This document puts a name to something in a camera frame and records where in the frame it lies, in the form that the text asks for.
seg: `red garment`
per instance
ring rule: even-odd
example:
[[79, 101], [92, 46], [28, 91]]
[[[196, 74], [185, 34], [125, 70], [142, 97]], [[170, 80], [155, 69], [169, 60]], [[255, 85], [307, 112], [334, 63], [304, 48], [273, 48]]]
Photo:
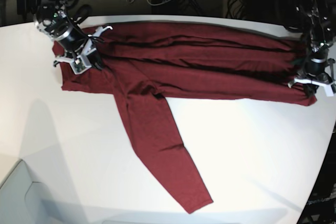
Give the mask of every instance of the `red garment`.
[[[82, 75], [61, 64], [63, 90], [114, 94], [132, 147], [155, 178], [192, 213], [212, 203], [183, 145], [165, 97], [278, 101], [311, 105], [292, 89], [298, 42], [219, 26], [113, 24], [99, 44], [106, 67]], [[55, 54], [62, 48], [55, 45]]]

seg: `white table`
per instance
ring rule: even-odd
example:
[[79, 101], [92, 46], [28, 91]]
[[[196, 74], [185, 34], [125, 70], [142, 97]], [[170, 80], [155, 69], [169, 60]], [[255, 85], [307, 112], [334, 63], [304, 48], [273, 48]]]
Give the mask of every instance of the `white table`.
[[[91, 17], [84, 25], [136, 20], [290, 36], [275, 25], [218, 18]], [[336, 98], [319, 90], [319, 101], [310, 107], [169, 98], [214, 200], [188, 215], [134, 154], [112, 95], [61, 91], [51, 47], [33, 24], [0, 28], [0, 153], [27, 163], [33, 180], [48, 186], [69, 223], [297, 222], [328, 148]]]

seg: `dark red long-sleeve shirt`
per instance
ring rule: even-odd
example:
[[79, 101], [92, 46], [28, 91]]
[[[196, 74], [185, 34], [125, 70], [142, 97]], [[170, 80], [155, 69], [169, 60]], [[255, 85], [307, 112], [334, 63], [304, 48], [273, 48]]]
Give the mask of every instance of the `dark red long-sleeve shirt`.
[[[61, 64], [62, 88], [114, 94], [135, 153], [188, 213], [213, 201], [165, 97], [316, 101], [300, 85], [287, 87], [296, 73], [291, 62], [302, 56], [298, 42], [179, 23], [114, 24], [103, 38], [106, 67], [76, 76]], [[55, 54], [61, 51], [55, 45]]]

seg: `folded fabric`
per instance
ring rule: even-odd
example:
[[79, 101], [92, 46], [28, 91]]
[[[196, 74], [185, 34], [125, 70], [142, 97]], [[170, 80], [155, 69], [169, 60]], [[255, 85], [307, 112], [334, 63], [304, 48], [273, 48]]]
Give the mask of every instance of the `folded fabric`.
[[[296, 74], [291, 63], [304, 55], [297, 41], [180, 23], [113, 24], [102, 37], [105, 68], [77, 76], [61, 63], [62, 89], [113, 94], [135, 153], [188, 213], [213, 201], [165, 97], [316, 101], [301, 85], [287, 86]], [[58, 44], [54, 53], [62, 53]]]

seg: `white tabletop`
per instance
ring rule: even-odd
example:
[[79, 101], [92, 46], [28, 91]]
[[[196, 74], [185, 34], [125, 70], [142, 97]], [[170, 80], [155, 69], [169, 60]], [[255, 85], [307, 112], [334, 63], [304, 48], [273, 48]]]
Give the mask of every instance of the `white tabletop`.
[[[218, 18], [91, 17], [84, 25], [136, 20], [290, 36], [275, 25]], [[189, 216], [134, 154], [112, 95], [61, 90], [51, 47], [33, 24], [0, 28], [0, 153], [26, 161], [33, 180], [49, 187], [69, 222], [297, 222], [328, 148], [336, 98], [319, 90], [319, 101], [310, 107], [168, 98], [214, 200]]]

